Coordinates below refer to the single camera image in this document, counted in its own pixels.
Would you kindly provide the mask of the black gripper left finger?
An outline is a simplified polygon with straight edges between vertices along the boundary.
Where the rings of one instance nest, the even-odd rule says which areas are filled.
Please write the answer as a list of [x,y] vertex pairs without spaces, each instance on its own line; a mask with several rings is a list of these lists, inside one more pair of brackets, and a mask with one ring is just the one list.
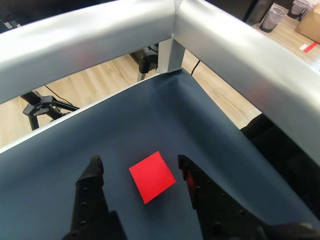
[[126,240],[116,211],[109,211],[105,195],[104,167],[93,156],[75,184],[75,198],[70,231],[64,240]]

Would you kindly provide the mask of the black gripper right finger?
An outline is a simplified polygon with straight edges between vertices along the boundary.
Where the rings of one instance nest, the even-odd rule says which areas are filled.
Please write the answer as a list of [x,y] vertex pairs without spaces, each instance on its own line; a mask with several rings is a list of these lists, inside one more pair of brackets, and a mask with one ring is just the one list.
[[185,155],[177,157],[204,240],[272,240],[267,225]]

